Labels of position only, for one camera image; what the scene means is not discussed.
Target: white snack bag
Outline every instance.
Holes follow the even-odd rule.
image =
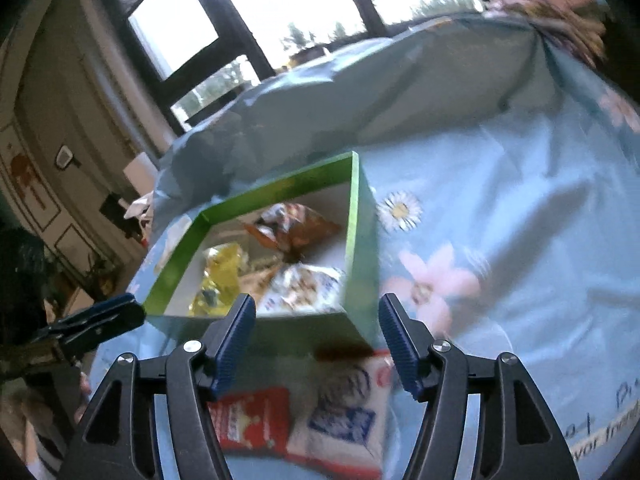
[[[271,280],[256,316],[295,316],[344,312],[340,293],[344,273],[333,267],[292,264]]]
[[[392,369],[389,355],[327,364],[294,421],[287,457],[347,478],[380,478]]]

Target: window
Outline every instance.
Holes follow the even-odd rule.
[[[196,116],[196,114],[218,101],[227,93],[235,89],[245,90],[251,86],[256,86],[259,82],[260,80],[246,56],[239,56],[228,65],[223,66],[215,74],[207,77],[173,105],[171,110],[180,121],[182,127],[185,130],[189,130],[191,129],[191,125],[188,123],[190,118]],[[215,109],[212,108],[211,114],[218,111],[225,104],[220,103]]]
[[[373,0],[385,25],[464,10],[482,11],[482,0]]]
[[[177,134],[244,89],[367,37],[481,0],[101,0]]]
[[[144,0],[129,23],[162,79],[218,38],[198,0]]]
[[[365,27],[353,0],[231,0],[273,67]]]

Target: window frame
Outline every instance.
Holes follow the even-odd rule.
[[[101,1],[107,12],[108,19],[114,27],[117,39],[124,47],[151,97],[178,136],[184,134],[185,131],[172,112],[171,106],[237,57],[247,56],[260,80],[274,76],[276,73],[231,0],[198,0],[209,21],[216,29],[218,38],[188,59],[167,78],[162,78],[158,73],[140,38],[129,22],[129,17],[144,0],[137,0],[126,14],[122,11],[118,0]],[[414,22],[403,22],[385,25],[373,4],[373,0],[353,1],[360,13],[366,31],[354,35],[353,38],[338,40],[335,42],[337,43],[336,45],[333,43],[325,45],[329,51],[363,38],[396,35],[415,24]],[[193,114],[186,122],[193,126],[196,122],[213,115],[230,101],[229,97],[232,94],[233,91],[221,96],[212,104]]]

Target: daisy print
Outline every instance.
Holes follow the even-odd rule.
[[[611,124],[616,128],[626,123],[635,134],[640,134],[640,118],[634,107],[625,98],[614,92],[611,88],[605,88],[605,92],[598,101],[601,110],[606,111],[611,119]]]
[[[405,191],[390,193],[378,204],[378,219],[388,232],[415,229],[421,215],[420,201]]]

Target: paper towel roll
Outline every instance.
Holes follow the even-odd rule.
[[[127,164],[124,174],[138,194],[143,196],[154,190],[158,168],[153,165],[146,153],[140,153]]]

